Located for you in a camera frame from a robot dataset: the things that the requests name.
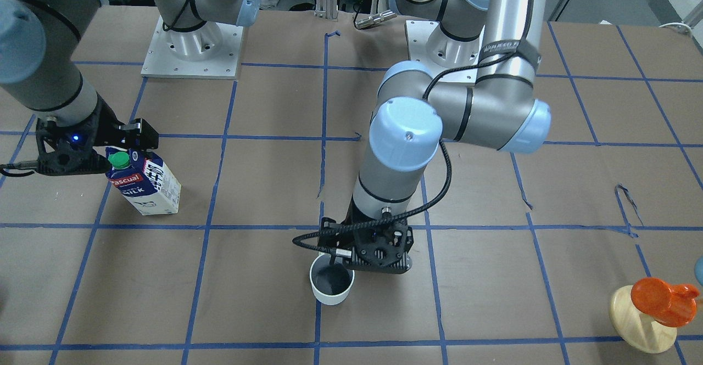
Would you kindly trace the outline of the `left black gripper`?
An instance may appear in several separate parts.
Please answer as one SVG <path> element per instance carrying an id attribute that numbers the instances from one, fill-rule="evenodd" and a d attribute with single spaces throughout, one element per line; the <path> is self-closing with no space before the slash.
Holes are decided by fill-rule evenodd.
<path id="1" fill-rule="evenodd" d="M 410 250 L 410 227 L 407 219 L 397 218 L 399 204 L 373 202 L 366 211 L 350 202 L 345 219 L 339 227 L 353 227 L 348 232 L 330 237 L 330 246 L 344 250 L 355 250 L 359 256 L 402 256 Z M 343 278 L 343 262 L 337 260 L 336 251 L 324 268 L 324 277 Z"/>

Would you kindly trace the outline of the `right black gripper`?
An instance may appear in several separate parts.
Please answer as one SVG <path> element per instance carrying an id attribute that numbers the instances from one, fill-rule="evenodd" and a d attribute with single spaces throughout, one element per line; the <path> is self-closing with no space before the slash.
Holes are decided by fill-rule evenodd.
<path id="1" fill-rule="evenodd" d="M 93 143 L 96 147 L 138 150 L 155 150 L 159 147 L 160 135 L 147 120 L 138 118 L 125 124 L 116 118 L 112 108 L 103 98 L 98 99 L 98 107 L 100 112 Z"/>

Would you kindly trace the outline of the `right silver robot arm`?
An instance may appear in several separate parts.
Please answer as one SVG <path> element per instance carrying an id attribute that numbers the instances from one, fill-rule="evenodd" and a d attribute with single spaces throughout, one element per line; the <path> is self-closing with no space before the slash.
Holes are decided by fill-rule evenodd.
<path id="1" fill-rule="evenodd" d="M 156 148 L 143 121 L 115 117 L 71 58 L 106 0 L 2 0 L 2 89 L 48 125 L 38 142 L 76 150 L 103 145 Z M 235 77 L 241 30 L 254 24 L 261 0 L 155 0 L 155 29 L 142 74 Z"/>

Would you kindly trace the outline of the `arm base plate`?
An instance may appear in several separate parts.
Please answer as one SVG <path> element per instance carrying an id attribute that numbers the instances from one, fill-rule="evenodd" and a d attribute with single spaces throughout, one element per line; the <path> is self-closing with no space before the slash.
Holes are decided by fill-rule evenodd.
<path id="1" fill-rule="evenodd" d="M 432 76 L 440 72 L 478 63 L 484 31 L 472 41 L 457 41 L 445 35 L 436 21 L 407 20 L 409 59 L 420 62 Z"/>
<path id="2" fill-rule="evenodd" d="M 214 22 L 207 22 L 193 32 L 165 32 L 160 19 L 144 58 L 141 75 L 235 80 L 244 34 L 245 27 Z"/>

